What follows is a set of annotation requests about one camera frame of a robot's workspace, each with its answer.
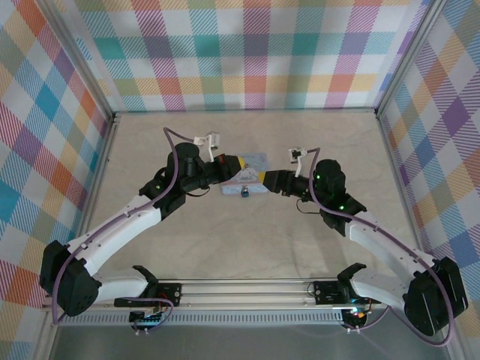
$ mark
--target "plaid wall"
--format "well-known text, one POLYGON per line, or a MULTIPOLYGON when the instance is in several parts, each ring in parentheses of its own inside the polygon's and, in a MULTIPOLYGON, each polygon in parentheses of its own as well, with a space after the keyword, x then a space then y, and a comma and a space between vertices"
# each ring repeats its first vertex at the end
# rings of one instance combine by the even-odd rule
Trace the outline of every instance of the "plaid wall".
POLYGON ((74 237, 107 128, 33 0, 0 1, 0 359, 25 359, 45 245, 74 237))
POLYGON ((373 107, 428 0, 75 3, 112 108, 175 111, 373 107))
MULTIPOLYGON (((456 260, 480 337, 480 0, 450 0, 383 120, 425 248, 456 260)), ((480 340, 472 341, 480 350, 480 340)))

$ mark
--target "colorful plaid pattern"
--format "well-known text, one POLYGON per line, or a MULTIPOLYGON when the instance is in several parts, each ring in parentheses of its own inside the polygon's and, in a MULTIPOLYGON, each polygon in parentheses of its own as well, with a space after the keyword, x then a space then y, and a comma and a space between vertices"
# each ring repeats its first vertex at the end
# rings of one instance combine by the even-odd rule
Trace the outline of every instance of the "colorful plaid pattern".
POLYGON ((448 2, 383 120, 423 245, 460 266, 471 299, 460 322, 472 338, 480 337, 479 19, 480 0, 448 2))
POLYGON ((0 1, 0 359, 26 359, 44 247, 74 237, 107 128, 33 0, 0 1))
POLYGON ((373 107, 428 0, 75 2, 93 38, 79 46, 112 108, 176 111, 373 107))

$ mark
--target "plaid fabric backdrop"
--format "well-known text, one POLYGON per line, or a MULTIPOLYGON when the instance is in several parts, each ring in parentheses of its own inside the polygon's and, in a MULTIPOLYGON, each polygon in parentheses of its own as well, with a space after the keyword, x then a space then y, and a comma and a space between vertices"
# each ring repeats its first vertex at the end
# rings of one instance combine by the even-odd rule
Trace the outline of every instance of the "plaid fabric backdrop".
POLYGON ((74 237, 106 128, 34 1, 0 1, 0 359, 29 353, 44 247, 74 237))
POLYGON ((428 2, 56 0, 120 111, 373 107, 428 2))
POLYGON ((478 338, 480 0, 450 0, 386 115, 421 240, 460 266, 471 299, 460 322, 478 338))

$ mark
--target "beige floor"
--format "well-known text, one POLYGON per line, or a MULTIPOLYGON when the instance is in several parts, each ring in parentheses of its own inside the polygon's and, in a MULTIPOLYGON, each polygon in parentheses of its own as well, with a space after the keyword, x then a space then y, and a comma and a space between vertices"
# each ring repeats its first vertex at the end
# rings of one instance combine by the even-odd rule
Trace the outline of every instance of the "beige floor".
MULTIPOLYGON (((123 115, 92 226, 128 203, 166 163, 162 128, 185 136, 221 133, 218 153, 266 152, 271 169, 294 169, 287 149, 321 146, 340 162, 350 194, 403 240, 413 238, 401 207, 374 115, 351 112, 189 112, 123 115)), ((329 229, 320 216, 300 214, 296 200, 267 193, 242 199, 213 187, 188 198, 145 231, 104 269, 143 265, 159 278, 331 277, 355 262, 385 271, 370 253, 329 229)), ((302 204, 314 210, 313 204, 302 204)))

